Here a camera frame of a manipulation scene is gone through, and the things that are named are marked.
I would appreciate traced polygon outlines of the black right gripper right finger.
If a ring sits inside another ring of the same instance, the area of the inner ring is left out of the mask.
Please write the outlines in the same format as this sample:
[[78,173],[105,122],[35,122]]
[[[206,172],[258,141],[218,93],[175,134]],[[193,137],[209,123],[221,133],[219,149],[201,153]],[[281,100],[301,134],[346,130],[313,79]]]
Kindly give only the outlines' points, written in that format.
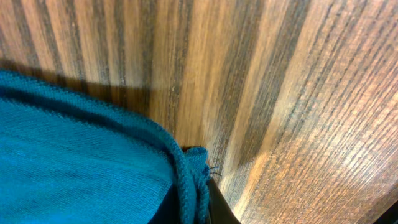
[[209,204],[207,224],[240,224],[241,222],[235,217],[226,200],[223,197],[216,182],[210,179],[207,182],[209,190]]

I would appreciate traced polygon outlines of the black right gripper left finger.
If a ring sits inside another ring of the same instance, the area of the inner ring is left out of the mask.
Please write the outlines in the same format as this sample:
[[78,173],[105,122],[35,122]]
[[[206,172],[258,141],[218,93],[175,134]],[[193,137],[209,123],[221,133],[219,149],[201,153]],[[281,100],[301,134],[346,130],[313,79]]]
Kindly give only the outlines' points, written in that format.
[[148,224],[180,224],[180,202],[175,185],[171,185]]

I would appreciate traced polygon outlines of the blue polo shirt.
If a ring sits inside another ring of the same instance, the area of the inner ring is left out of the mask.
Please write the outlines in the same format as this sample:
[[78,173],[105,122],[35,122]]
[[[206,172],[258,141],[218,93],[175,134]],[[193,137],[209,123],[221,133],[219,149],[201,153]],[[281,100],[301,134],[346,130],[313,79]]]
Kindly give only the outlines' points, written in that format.
[[139,114],[1,72],[2,223],[148,223],[171,185],[180,223],[205,223],[206,159]]

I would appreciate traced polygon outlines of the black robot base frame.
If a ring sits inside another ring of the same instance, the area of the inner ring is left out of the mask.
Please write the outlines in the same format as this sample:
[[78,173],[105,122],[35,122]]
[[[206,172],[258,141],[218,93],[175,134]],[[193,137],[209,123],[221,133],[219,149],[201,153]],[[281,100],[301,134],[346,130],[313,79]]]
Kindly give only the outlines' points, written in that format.
[[398,224],[398,202],[384,212],[374,224]]

